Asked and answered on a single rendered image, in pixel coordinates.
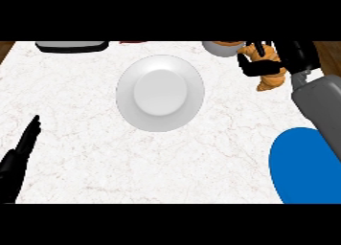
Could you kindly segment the blue plate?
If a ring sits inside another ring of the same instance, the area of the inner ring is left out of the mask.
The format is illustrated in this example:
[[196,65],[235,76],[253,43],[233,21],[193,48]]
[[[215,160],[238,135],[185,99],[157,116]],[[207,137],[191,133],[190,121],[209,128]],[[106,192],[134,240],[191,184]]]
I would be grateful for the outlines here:
[[296,127],[277,136],[268,168],[286,204],[341,204],[341,162],[315,129]]

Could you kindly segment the grey bowl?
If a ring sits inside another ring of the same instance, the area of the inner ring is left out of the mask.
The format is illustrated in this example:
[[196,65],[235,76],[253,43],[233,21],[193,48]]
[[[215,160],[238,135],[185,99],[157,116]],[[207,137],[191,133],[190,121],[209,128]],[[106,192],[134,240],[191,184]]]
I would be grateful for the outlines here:
[[204,50],[219,57],[230,57],[237,54],[237,50],[244,46],[243,41],[203,41]]

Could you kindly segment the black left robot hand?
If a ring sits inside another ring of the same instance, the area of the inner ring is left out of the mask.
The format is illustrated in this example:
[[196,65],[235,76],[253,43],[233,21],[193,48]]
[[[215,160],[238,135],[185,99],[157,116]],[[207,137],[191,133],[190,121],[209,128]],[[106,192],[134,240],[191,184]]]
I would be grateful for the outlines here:
[[13,204],[21,187],[26,163],[41,133],[39,116],[35,116],[20,135],[17,146],[0,162],[0,204]]

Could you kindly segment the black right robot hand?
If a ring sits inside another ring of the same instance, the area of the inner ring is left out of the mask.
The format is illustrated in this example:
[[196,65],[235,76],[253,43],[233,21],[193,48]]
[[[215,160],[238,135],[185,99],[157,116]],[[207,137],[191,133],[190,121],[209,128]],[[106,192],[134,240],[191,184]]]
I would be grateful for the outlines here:
[[293,75],[303,71],[312,71],[321,67],[317,48],[309,40],[305,41],[247,41],[246,46],[255,45],[258,54],[263,56],[262,45],[275,46],[280,61],[275,66],[284,67]]

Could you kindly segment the brown croissant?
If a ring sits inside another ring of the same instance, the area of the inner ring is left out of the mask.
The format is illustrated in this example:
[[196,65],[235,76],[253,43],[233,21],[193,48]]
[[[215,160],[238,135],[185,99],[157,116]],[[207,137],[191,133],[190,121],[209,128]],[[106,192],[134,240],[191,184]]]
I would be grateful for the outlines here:
[[258,92],[271,90],[283,85],[287,71],[284,67],[275,66],[280,58],[268,44],[262,45],[262,51],[263,56],[258,54],[253,44],[241,47],[237,51],[237,61],[243,73],[249,77],[259,77]]

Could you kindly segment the white plate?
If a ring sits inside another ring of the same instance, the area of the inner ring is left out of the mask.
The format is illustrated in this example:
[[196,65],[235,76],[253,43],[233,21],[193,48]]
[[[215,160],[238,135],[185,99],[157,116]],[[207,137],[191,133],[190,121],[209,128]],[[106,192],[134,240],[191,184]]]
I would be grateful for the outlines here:
[[168,132],[194,118],[204,99],[202,77],[181,58],[141,58],[123,71],[116,105],[125,121],[147,132]]

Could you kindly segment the black and grey appliance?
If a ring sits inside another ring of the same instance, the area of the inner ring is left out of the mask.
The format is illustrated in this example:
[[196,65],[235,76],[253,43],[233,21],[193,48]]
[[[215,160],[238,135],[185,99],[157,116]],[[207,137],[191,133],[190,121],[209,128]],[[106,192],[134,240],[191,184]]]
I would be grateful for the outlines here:
[[107,41],[36,41],[35,46],[44,53],[75,54],[100,52],[109,47]]

